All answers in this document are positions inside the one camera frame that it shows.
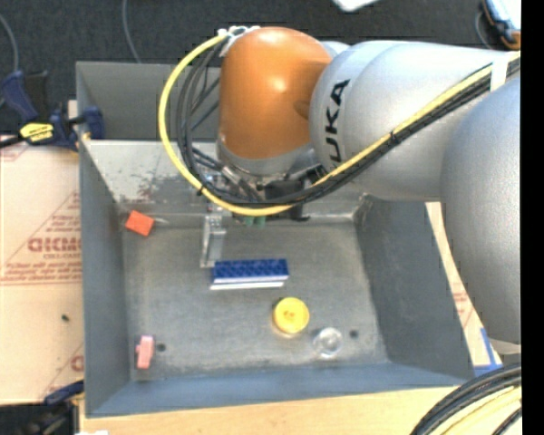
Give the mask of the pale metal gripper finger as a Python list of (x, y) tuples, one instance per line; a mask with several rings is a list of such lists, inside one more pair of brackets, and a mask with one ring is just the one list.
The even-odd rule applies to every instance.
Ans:
[(211, 255), (211, 236), (212, 236), (212, 217), (205, 216), (202, 228), (202, 241), (201, 241), (201, 254), (199, 265), (201, 268), (212, 267), (212, 255)]
[(221, 259), (227, 229), (221, 217), (211, 220), (211, 262), (215, 264)]

